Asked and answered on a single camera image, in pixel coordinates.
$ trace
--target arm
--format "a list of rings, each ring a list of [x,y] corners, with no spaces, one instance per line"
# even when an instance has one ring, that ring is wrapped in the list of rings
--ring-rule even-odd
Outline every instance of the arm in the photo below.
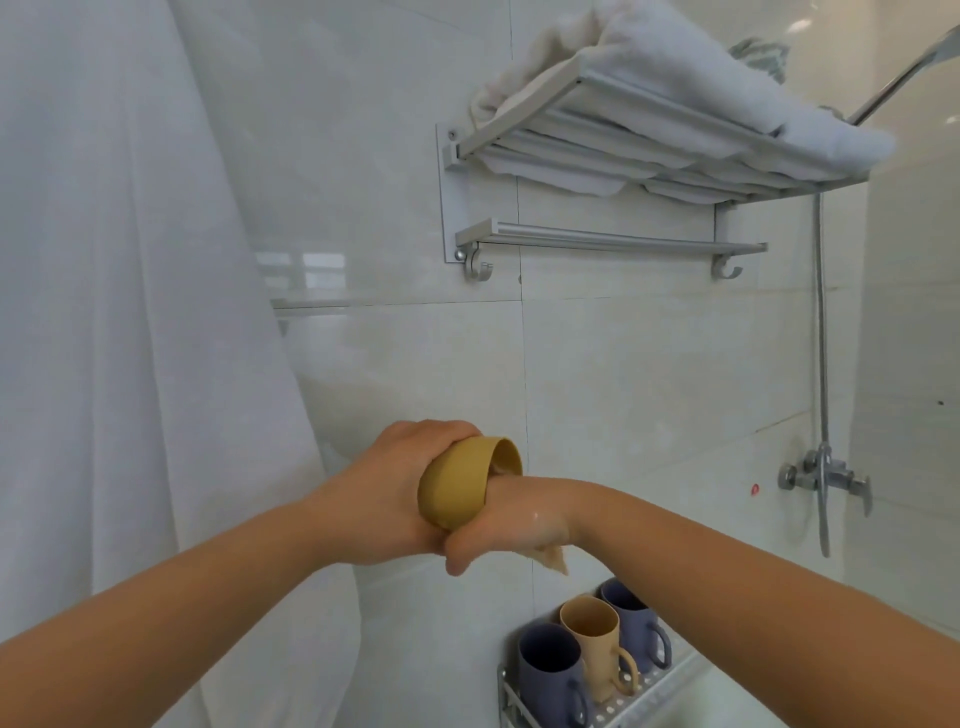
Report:
[[[0,725],[150,726],[314,571],[440,551],[445,534],[420,518],[417,485],[431,460],[476,434],[467,423],[397,423],[304,500],[0,644]]]
[[[573,544],[792,728],[956,725],[960,644],[850,587],[638,498],[571,480],[492,478],[447,540],[447,570],[490,550]]]

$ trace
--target shower head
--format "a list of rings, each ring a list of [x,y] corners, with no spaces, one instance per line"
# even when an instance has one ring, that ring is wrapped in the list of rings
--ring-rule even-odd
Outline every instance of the shower head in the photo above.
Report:
[[[932,65],[960,57],[960,25],[930,46],[918,59],[910,64],[893,81],[887,84],[874,98],[868,101],[847,121],[855,127],[860,126],[876,113],[890,98],[903,88],[914,76]]]

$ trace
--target forearm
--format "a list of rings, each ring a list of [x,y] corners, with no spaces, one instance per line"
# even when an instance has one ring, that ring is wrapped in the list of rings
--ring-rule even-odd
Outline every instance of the forearm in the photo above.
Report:
[[[320,526],[268,511],[0,644],[0,725],[152,725],[332,559]]]
[[[574,542],[794,728],[946,726],[960,715],[953,641],[642,500],[573,481],[564,490]]]

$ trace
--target blue mug handle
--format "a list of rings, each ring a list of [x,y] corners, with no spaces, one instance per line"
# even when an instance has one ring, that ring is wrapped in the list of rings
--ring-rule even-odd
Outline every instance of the blue mug handle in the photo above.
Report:
[[[657,656],[656,649],[653,651],[653,654],[648,655],[648,657],[653,664],[660,669],[670,669],[673,667],[673,647],[670,646],[670,638],[667,636],[666,632],[663,631],[663,627],[656,622],[653,624],[648,624],[647,626],[657,633],[657,636],[660,637],[660,641],[663,642],[663,662],[661,662],[660,658]]]
[[[587,728],[592,716],[590,715],[590,704],[587,701],[587,694],[584,692],[584,686],[577,680],[571,680],[567,685],[573,691],[573,694],[580,698],[580,704],[584,709],[584,721],[582,723],[578,723],[576,717],[571,716],[569,725],[579,726],[579,728]]]

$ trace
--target mug handle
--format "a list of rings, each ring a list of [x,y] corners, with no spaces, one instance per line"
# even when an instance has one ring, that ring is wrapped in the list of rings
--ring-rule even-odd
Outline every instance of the mug handle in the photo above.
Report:
[[[583,683],[578,682],[577,680],[571,680],[567,686],[573,691],[573,694],[580,698],[580,704],[584,708],[584,721],[578,723],[576,718],[573,718],[573,725],[580,726],[580,728],[587,728],[590,723],[592,716],[590,715],[590,704],[587,701],[587,694],[584,692]]]
[[[616,674],[613,677],[613,684],[616,685],[616,688],[622,692],[624,695],[633,695],[640,687],[640,673],[636,669],[636,660],[631,656],[627,650],[623,647],[617,646],[613,648],[613,651],[623,658],[623,661],[627,664],[627,667],[630,669],[630,685],[627,685],[623,680],[620,679],[620,665],[617,661],[617,670]]]
[[[670,638],[667,636],[666,632],[656,622],[648,624],[648,627],[652,629],[657,636],[660,638],[660,641],[663,642],[663,662],[660,661],[660,658],[657,656],[657,650],[653,651],[653,654],[647,655],[650,658],[651,662],[660,669],[670,669],[673,667],[673,647],[670,646]]]

